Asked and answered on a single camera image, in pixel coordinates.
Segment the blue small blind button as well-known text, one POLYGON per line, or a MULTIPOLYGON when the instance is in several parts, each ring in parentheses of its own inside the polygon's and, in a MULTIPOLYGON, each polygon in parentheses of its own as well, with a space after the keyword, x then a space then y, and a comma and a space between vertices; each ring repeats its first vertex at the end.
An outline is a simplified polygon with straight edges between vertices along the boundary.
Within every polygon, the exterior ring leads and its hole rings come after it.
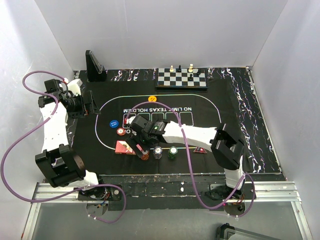
POLYGON ((111 120, 110 122, 109 122, 109 126, 111 127, 111 128, 117 128, 118 126, 119 126, 119 122, 117 121, 117 120, 111 120))

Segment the yellow big blind button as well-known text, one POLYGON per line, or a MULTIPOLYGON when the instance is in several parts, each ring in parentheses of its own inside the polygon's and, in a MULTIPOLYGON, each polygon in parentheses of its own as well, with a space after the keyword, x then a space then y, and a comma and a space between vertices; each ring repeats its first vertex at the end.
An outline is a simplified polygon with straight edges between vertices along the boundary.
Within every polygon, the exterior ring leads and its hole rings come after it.
POLYGON ((148 102, 156 102, 157 101, 157 97, 156 96, 154 96, 154 95, 151 95, 151 96, 149 96, 148 97, 148 102))

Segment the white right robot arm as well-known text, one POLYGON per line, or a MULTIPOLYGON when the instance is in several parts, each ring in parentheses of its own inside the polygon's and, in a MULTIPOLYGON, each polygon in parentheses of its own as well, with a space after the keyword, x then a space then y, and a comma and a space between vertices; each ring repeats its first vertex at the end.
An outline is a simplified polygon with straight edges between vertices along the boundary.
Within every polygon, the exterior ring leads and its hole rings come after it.
POLYGON ((141 115, 126 117, 125 126, 132 130, 125 140, 137 156, 159 143, 187 144, 211 152, 224 169, 226 192, 237 199, 245 192, 243 186, 244 141, 222 123, 218 127, 196 127, 161 119, 150 121, 141 115))

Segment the blue poker chip stack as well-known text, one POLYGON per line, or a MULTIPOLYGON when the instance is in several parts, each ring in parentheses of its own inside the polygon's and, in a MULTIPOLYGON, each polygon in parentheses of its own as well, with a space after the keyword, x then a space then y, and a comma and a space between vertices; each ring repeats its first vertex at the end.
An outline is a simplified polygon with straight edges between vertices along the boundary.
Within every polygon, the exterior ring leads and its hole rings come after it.
POLYGON ((153 157, 157 160, 162 158, 163 149, 160 146, 155 146, 153 149, 153 157))

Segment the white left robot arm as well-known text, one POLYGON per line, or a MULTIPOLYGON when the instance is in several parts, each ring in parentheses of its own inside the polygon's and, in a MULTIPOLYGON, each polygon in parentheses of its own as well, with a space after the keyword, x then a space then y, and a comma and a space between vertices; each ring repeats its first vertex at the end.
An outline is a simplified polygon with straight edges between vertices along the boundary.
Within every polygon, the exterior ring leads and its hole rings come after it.
POLYGON ((99 183, 94 172, 86 170, 81 157, 70 146, 67 138, 67 121, 89 114, 99 114, 92 91, 81 92, 82 81, 74 79, 63 87, 58 79, 45 81, 45 95, 38 98, 38 106, 46 123, 41 153, 35 163, 54 187, 89 188, 95 200, 106 196, 106 187, 99 183))

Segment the red poker chip stack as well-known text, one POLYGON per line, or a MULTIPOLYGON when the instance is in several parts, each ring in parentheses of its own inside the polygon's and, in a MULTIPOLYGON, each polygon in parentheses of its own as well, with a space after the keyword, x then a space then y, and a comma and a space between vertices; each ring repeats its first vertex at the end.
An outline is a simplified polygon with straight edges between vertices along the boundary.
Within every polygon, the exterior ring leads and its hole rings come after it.
POLYGON ((146 161, 149 159, 149 151, 148 150, 142 150, 141 151, 142 156, 140 157, 141 160, 146 161))

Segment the red chips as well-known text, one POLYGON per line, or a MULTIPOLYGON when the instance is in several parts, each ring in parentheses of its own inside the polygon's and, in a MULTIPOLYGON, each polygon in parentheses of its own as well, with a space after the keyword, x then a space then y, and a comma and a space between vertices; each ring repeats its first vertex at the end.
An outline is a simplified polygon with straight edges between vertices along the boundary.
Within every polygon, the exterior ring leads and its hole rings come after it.
POLYGON ((116 133, 119 135, 119 136, 124 136, 126 134, 126 130, 122 127, 118 128, 116 130, 116 133))

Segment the black triangular all-in marker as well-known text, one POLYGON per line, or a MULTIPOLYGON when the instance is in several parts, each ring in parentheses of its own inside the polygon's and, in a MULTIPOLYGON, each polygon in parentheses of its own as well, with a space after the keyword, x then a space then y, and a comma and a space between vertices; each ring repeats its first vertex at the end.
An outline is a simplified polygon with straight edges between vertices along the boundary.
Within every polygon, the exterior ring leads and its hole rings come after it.
POLYGON ((202 147, 196 147, 196 148, 194 149, 193 153, 206 154, 207 151, 206 151, 204 148, 202 148, 202 147))

